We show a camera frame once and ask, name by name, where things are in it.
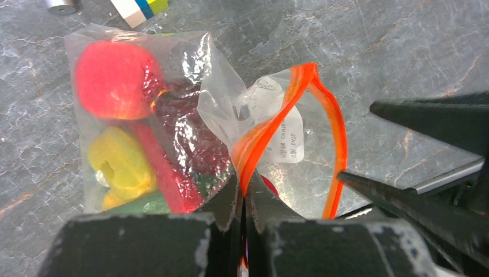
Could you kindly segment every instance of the marble countertop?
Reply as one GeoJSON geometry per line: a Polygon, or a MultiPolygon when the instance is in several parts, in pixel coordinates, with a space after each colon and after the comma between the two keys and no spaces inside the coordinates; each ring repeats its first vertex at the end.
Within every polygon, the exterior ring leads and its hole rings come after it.
{"type": "MultiPolygon", "coordinates": [[[[78,8],[62,17],[39,0],[0,0],[2,276],[34,276],[54,235],[83,210],[63,37],[89,23],[129,26],[109,0],[78,8]]],[[[405,188],[477,158],[380,120],[368,106],[487,89],[487,1],[179,0],[136,30],[211,31],[247,85],[317,62],[343,110],[356,173],[405,188]]],[[[365,203],[346,190],[340,212],[365,203]]]]}

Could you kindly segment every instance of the multicolored block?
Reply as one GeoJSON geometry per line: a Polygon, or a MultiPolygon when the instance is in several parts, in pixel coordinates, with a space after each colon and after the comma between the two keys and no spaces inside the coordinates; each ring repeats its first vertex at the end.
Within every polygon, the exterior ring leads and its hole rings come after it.
{"type": "Polygon", "coordinates": [[[122,18],[134,28],[168,8],[168,0],[111,0],[122,18]]]}

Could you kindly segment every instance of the clear plastic bag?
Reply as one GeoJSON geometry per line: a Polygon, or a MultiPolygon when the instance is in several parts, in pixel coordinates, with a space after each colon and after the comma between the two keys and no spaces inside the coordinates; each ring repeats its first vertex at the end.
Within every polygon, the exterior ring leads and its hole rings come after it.
{"type": "Polygon", "coordinates": [[[85,212],[192,212],[234,173],[197,113],[212,62],[205,32],[89,25],[65,39],[80,126],[85,212]]]}
{"type": "Polygon", "coordinates": [[[346,168],[347,137],[339,105],[321,84],[317,65],[263,76],[249,89],[225,63],[213,66],[210,75],[223,78],[203,80],[198,112],[227,145],[242,190],[258,169],[265,184],[303,216],[321,215],[300,209],[299,198],[323,205],[322,217],[334,218],[343,187],[334,176],[346,168]]]}

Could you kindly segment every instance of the orange zipper seal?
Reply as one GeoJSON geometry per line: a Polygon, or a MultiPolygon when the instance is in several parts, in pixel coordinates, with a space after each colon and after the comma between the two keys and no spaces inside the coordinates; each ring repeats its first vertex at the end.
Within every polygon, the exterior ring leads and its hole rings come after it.
{"type": "Polygon", "coordinates": [[[336,179],[336,175],[346,169],[348,160],[347,133],[343,115],[334,95],[321,84],[316,63],[294,66],[290,68],[290,71],[291,82],[285,92],[280,112],[275,117],[253,127],[252,130],[240,138],[233,146],[231,160],[238,173],[243,195],[246,195],[253,172],[266,146],[285,119],[285,116],[292,110],[306,89],[309,89],[313,96],[321,103],[332,127],[335,164],[333,179],[322,218],[333,219],[336,217],[336,211],[338,210],[341,191],[343,189],[343,183],[336,179]]]}

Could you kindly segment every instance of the yellow-green block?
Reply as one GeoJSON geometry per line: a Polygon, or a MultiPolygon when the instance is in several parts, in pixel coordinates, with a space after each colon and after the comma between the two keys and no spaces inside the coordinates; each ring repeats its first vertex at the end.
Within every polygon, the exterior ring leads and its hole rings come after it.
{"type": "Polygon", "coordinates": [[[148,0],[148,4],[154,14],[168,8],[168,0],[148,0]]]}

